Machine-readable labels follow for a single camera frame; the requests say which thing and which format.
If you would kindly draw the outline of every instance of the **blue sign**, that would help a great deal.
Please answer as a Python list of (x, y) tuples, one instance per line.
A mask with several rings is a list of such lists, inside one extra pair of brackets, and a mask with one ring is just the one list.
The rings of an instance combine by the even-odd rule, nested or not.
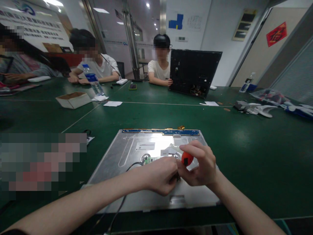
[(177, 20), (170, 20), (169, 21), (169, 28), (174, 29), (182, 29), (183, 28), (183, 14), (177, 14)]

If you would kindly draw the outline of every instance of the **person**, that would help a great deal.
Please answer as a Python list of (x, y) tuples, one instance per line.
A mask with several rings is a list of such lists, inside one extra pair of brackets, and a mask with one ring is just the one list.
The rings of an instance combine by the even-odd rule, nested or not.
[(43, 51), (3, 24), (0, 24), (0, 32), (0, 45), (5, 50), (5, 56), (13, 57), (7, 73), (7, 64), (0, 64), (0, 72), (6, 78), (7, 84), (25, 83), (29, 78), (40, 76), (63, 77)]
[(124, 195), (139, 190), (168, 195), (176, 185), (173, 176), (177, 172), (189, 185), (205, 185), (212, 190), (245, 235), (285, 234), (216, 168), (216, 158), (210, 147), (194, 140), (181, 145), (180, 149), (194, 156), (199, 166), (189, 171), (180, 160), (160, 158), (58, 199), (11, 225), (3, 234), (14, 229), (29, 235), (70, 234), (93, 214)]
[(159, 86), (170, 86), (173, 80), (170, 79), (170, 65), (167, 56), (170, 53), (170, 38), (164, 34), (158, 34), (153, 39), (157, 60), (148, 63), (149, 82)]
[(77, 68), (69, 74), (69, 82), (89, 84), (87, 79), (79, 79), (78, 77), (83, 73), (83, 64), (87, 64), (91, 68), (99, 82), (112, 82), (121, 79), (116, 61), (107, 54), (99, 53), (96, 39), (88, 30), (72, 29), (69, 41), (76, 52), (85, 55)]

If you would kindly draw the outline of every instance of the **blue circuit board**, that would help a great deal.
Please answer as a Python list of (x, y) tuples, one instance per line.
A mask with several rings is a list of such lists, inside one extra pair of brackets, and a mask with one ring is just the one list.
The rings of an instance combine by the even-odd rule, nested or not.
[(173, 130), (173, 129), (123, 129), (123, 133), (162, 133), (162, 135), (200, 135), (199, 130)]

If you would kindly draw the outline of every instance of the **green table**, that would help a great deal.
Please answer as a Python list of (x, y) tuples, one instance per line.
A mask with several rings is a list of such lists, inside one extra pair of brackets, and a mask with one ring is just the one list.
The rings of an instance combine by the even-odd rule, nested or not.
[[(313, 145), (312, 122), (288, 114), (282, 109), (271, 111), (273, 118), (242, 114), (232, 108), (236, 100), (255, 102), (239, 88), (218, 87), (210, 90), (208, 101), (222, 102), (219, 107), (203, 106), (204, 101), (168, 91), (148, 82), (137, 83), (137, 90), (124, 86), (103, 85), (119, 107), (89, 103), (76, 110), (62, 108), (54, 99), (74, 91), (92, 94), (90, 86), (71, 85), (62, 79), (43, 82), (43, 86), (14, 97), (1, 97), (4, 110), (1, 131), (80, 133), (90, 129), (96, 137), (80, 163), (73, 164), (72, 177), (63, 184), (67, 194), (86, 183), (119, 129), (177, 128), (200, 129), (212, 148), (216, 162), (225, 176), (271, 218), (313, 216)], [(49, 203), (15, 202), (0, 217), (1, 229)], [(113, 215), (104, 216), (94, 229), (104, 233)], [(99, 215), (84, 223), (76, 233), (88, 231)], [(177, 227), (232, 223), (223, 205), (183, 210), (127, 212), (118, 215), (113, 231), (142, 231)]]

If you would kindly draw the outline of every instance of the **white t-shirt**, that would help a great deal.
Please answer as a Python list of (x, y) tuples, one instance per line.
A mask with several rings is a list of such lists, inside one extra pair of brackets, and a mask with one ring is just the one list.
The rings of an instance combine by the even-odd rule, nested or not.
[(154, 72), (156, 78), (165, 81), (166, 78), (170, 78), (170, 64), (163, 70), (156, 60), (151, 60), (148, 64), (148, 72)]
[(103, 77), (111, 76), (112, 72), (115, 70), (120, 74), (115, 59), (113, 59), (111, 56), (108, 56), (107, 54), (101, 54), (101, 55), (103, 55), (104, 58), (110, 64), (108, 62), (106, 62), (105, 59), (102, 58), (102, 65), (101, 65), (101, 67), (99, 67), (97, 62), (92, 61), (91, 58), (83, 58), (82, 62), (77, 66), (77, 68), (79, 68), (80, 70), (83, 70), (82, 65), (87, 64), (91, 68), (91, 70), (95, 73), (97, 78), (103, 78)]

